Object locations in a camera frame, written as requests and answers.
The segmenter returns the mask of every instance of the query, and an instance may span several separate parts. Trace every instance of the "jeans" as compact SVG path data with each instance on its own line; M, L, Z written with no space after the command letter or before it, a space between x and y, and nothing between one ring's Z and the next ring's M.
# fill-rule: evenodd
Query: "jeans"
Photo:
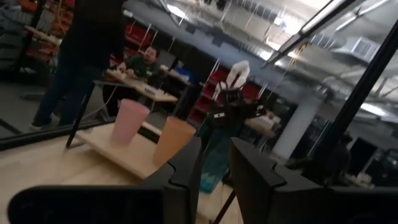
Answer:
M73 124L93 81L100 79L103 72L101 68L85 65L60 52L54 78L40 103L34 125L49 124L51 114L64 96L66 96L66 101L59 126Z

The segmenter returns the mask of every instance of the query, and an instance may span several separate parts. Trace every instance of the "cable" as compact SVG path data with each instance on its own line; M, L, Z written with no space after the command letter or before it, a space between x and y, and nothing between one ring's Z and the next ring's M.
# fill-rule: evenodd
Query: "cable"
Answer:
M67 30L63 27L62 21L61 21L61 16L60 16L61 8L62 8L62 2L63 2L63 0L60 0L60 2L58 3L58 6L57 6L57 22L58 22L58 25L60 26L63 34L65 34L67 32Z
M275 92L276 88L278 88L278 86L282 83L282 81L284 80L284 78L285 78L287 72L289 71L290 67L291 67L292 65L294 65L295 61L297 60L297 58L299 57L299 55L300 55L304 50L305 50L305 47L302 47L302 46L301 46L301 47L298 49L298 51L297 51L297 53L295 54L295 56L292 57L292 59L290 60L288 66L287 66L287 68L286 68L285 73L282 75L282 78L280 79L280 81L276 84L276 86L275 86L275 87L272 89L272 91L269 93L269 95L268 95L268 97L267 97L267 99L266 99L266 102L267 102L268 99L271 97L271 95Z
M106 107L106 105L108 105L108 103L111 101L111 98L112 98L114 92L116 91L116 89L117 89L117 86L114 87L114 89L113 89L111 95L109 96L108 100L106 101L106 103L105 103L104 105L100 106L97 110L94 110L93 112L91 112L91 113L89 113L88 115L84 116L81 120L85 120L86 118L90 117L91 115L93 115L93 114L99 112L101 109L103 109L104 107Z

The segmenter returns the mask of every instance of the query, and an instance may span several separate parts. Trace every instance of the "white column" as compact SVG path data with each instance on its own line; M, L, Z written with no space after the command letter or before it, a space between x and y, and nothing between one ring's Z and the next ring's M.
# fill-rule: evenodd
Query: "white column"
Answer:
M303 98L272 150L275 155L282 160L289 159L317 115L322 102L323 100L316 96Z

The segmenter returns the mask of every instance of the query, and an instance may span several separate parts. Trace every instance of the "green shirt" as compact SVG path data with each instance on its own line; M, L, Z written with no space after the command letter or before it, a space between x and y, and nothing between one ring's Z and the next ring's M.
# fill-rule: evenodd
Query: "green shirt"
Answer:
M157 75L160 70L160 66L156 62L146 64L144 57L141 55L133 56L127 59L125 63L127 69L133 69L138 78L150 78L153 75Z

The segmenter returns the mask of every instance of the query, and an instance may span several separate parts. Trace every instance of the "person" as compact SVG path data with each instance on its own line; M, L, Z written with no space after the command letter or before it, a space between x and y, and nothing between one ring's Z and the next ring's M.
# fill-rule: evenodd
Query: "person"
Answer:
M340 139L327 160L323 164L324 172L318 171L316 162L310 157L295 160L288 163L287 168L292 170L304 169L303 176L321 185L332 185L340 182L342 175L346 174L351 162L351 154L348 150L348 144L353 138L348 134Z
M326 184L339 182L339 178L347 173L351 162L348 144L352 140L353 138L349 134L345 134L326 160Z
M125 72L128 77L147 82L148 79L159 74L160 66L156 62L159 50L155 47L146 48L144 55L136 55L118 66L118 70ZM118 115L118 102L122 99L138 100L140 94L128 87L105 85L103 87L103 100L109 117Z
M124 58L123 6L127 0L76 0L73 20L60 45L50 88L36 112L32 129L52 123L58 102L66 97L59 126L73 124L93 80L109 67L111 54Z

